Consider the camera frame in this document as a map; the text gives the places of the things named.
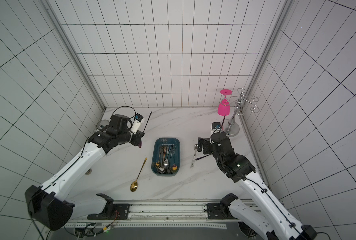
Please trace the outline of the silver spoon clear handle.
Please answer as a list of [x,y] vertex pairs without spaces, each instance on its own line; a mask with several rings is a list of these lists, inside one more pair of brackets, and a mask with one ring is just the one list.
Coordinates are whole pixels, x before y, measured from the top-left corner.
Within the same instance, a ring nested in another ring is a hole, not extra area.
[[192,159],[192,162],[191,162],[191,169],[194,168],[194,165],[195,165],[195,162],[196,162],[196,155],[197,155],[197,152],[198,152],[198,144],[195,144],[194,146],[194,156],[193,156],[193,159]]

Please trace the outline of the purple bowl dark spoon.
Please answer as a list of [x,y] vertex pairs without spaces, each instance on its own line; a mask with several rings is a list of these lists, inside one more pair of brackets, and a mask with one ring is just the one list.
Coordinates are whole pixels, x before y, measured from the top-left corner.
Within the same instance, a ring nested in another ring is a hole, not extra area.
[[152,115],[153,111],[150,112],[149,116],[148,116],[148,119],[147,119],[147,122],[145,124],[145,127],[144,127],[144,130],[142,131],[143,134],[141,135],[140,139],[139,139],[139,143],[138,143],[138,147],[141,149],[142,148],[142,138],[144,137],[145,135],[145,130],[146,130],[146,127],[147,127],[147,124],[151,118],[151,115]]

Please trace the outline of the long gold spoon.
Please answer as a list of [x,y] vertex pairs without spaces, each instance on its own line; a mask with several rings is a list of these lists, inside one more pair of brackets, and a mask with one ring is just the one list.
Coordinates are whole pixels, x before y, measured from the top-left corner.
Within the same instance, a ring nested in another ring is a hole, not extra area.
[[137,190],[137,188],[138,188],[138,179],[140,177],[140,174],[141,174],[146,162],[147,162],[147,158],[144,159],[143,164],[141,166],[141,169],[140,169],[140,171],[139,171],[139,173],[137,175],[137,178],[130,185],[130,191],[131,192],[135,192]]

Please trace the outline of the teal plastic storage box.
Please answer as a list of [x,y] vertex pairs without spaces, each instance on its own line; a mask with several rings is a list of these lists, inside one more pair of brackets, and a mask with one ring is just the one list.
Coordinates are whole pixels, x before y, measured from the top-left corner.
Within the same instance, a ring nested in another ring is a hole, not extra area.
[[151,170],[157,176],[173,177],[180,170],[181,143],[177,138],[159,138],[155,141]]

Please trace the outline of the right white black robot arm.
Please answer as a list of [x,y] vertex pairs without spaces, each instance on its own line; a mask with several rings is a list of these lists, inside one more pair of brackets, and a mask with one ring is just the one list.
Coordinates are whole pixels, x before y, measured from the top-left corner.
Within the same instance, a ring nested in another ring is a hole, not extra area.
[[235,153],[224,132],[215,131],[209,139],[199,138],[198,151],[212,155],[226,177],[250,194],[260,214],[234,194],[222,198],[221,204],[264,240],[314,240],[317,237],[312,226],[302,224],[280,203],[254,165],[245,156]]

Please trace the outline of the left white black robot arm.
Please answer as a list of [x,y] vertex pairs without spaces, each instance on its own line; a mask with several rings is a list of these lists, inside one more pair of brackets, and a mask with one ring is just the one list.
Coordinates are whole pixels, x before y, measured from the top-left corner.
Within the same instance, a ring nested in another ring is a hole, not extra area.
[[144,122],[140,114],[133,118],[112,115],[108,125],[87,138],[82,150],[42,185],[30,186],[25,191],[28,215],[52,231],[61,229],[69,220],[84,216],[111,219],[113,199],[105,194],[83,201],[73,201],[68,196],[76,183],[90,168],[113,148],[130,143],[141,147],[144,132],[139,127]]

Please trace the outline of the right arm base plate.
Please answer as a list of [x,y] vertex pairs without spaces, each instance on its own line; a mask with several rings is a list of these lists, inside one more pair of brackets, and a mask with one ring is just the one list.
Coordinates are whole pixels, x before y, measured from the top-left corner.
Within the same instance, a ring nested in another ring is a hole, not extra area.
[[205,212],[208,214],[209,220],[234,220],[228,208],[224,205],[218,204],[206,204],[204,206]]

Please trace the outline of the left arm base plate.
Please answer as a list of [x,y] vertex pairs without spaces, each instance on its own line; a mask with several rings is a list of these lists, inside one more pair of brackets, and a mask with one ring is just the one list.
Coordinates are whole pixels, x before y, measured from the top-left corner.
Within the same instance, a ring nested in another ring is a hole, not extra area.
[[102,213],[91,214],[87,216],[88,220],[108,221],[112,220],[127,220],[130,204],[108,204]]

